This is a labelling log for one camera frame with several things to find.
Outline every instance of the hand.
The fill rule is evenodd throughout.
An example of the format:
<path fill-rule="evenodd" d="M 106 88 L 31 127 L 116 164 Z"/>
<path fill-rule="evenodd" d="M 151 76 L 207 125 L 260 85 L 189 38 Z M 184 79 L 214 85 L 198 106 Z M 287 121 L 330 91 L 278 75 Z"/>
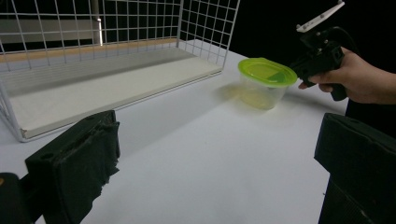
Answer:
<path fill-rule="evenodd" d="M 338 69 L 309 78 L 324 92 L 331 92 L 332 83 L 342 84 L 352 101 L 362 104 L 396 104 L 396 74 L 374 67 L 356 53 L 342 48 L 345 56 Z M 299 89 L 306 89 L 301 83 Z"/>

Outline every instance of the wire basket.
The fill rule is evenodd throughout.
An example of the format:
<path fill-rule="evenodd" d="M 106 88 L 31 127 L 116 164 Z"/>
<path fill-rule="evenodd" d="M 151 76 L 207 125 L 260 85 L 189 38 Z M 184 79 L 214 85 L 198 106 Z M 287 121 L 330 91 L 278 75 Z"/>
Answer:
<path fill-rule="evenodd" d="M 31 141 L 219 74 L 239 0 L 0 1 L 0 109 Z"/>

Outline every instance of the white table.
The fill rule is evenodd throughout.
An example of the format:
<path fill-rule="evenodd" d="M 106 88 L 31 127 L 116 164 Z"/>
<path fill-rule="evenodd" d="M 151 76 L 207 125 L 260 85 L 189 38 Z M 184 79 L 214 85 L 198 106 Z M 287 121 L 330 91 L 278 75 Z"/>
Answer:
<path fill-rule="evenodd" d="M 117 111 L 120 171 L 82 223 L 318 223 L 329 178 L 318 132 L 347 100 L 298 81 L 274 109 L 245 105 L 244 58 L 229 52 L 221 75 Z M 19 143 L 0 122 L 0 172 L 22 178 L 24 159 L 59 134 Z"/>

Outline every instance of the green lid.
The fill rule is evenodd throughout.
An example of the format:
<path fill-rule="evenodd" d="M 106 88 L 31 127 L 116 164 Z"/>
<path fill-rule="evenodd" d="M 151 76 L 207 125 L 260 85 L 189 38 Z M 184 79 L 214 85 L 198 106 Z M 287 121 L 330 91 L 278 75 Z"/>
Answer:
<path fill-rule="evenodd" d="M 297 81 L 296 73 L 289 67 L 264 58 L 250 58 L 239 62 L 242 75 L 251 77 L 268 87 L 287 87 Z"/>

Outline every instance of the food container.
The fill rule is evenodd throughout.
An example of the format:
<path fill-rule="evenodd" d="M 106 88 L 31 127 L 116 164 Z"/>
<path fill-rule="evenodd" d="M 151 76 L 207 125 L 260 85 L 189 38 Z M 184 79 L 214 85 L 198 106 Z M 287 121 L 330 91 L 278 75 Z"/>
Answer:
<path fill-rule="evenodd" d="M 288 86 L 297 81 L 289 67 L 265 58 L 249 58 L 238 64 L 242 101 L 260 109 L 271 109 L 282 99 Z"/>

